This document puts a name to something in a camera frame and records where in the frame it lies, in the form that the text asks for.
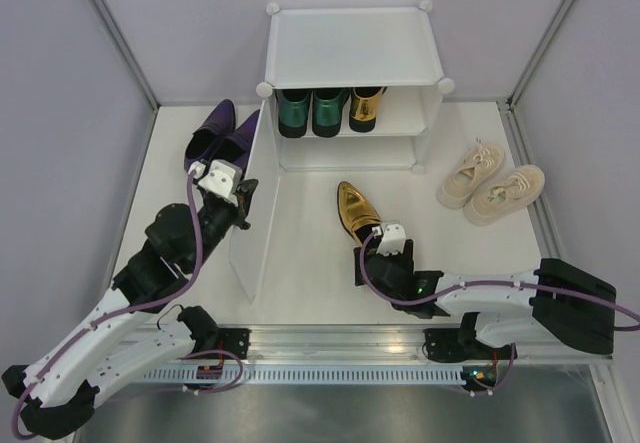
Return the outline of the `green loafer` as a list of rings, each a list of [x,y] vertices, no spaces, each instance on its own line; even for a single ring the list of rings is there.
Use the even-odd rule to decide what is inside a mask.
[[[286,138],[301,138],[307,132],[311,106],[309,89],[278,89],[278,130]]]
[[[348,96],[347,88],[322,88],[313,91],[312,131],[316,136],[332,138],[339,133]]]

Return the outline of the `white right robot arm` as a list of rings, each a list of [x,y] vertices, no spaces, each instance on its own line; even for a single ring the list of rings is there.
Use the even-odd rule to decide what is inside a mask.
[[[543,258],[521,273],[466,277],[416,270],[411,241],[396,255],[375,245],[353,253],[356,285],[377,291],[393,309],[419,319],[458,318],[451,338],[462,360],[536,341],[602,356],[614,350],[616,289],[560,259]]]

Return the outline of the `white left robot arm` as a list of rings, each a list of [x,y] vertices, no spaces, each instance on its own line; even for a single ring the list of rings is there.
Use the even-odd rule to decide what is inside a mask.
[[[218,358],[208,378],[220,376],[227,360],[243,364],[245,351],[227,349],[219,326],[200,306],[183,307],[171,324],[120,352],[114,349],[194,285],[231,228],[249,229],[257,186],[249,179],[232,184],[227,196],[206,191],[198,206],[189,179],[186,203],[157,213],[141,250],[74,331],[37,362],[4,371],[4,387],[17,400],[11,421],[16,439],[58,440],[75,433],[125,386],[171,360]]]

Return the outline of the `white cabinet door panel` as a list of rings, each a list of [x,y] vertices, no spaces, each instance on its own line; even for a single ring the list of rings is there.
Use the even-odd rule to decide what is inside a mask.
[[[280,178],[278,148],[268,101],[263,101],[260,108],[246,177],[258,180],[247,217],[251,227],[233,230],[230,264],[248,302],[252,303],[266,268]]]

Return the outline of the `gold pointed shoe front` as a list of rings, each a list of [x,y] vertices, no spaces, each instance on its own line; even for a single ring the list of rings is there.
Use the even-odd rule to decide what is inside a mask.
[[[382,224],[371,202],[347,181],[338,184],[337,211],[341,226],[358,247]]]

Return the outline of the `gold pointed shoe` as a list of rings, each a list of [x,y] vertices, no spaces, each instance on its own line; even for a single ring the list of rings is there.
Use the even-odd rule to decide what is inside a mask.
[[[341,226],[358,247],[382,224],[371,202],[347,181],[338,184],[337,211]]]
[[[354,87],[350,93],[349,127],[358,133],[372,132],[386,87]]]

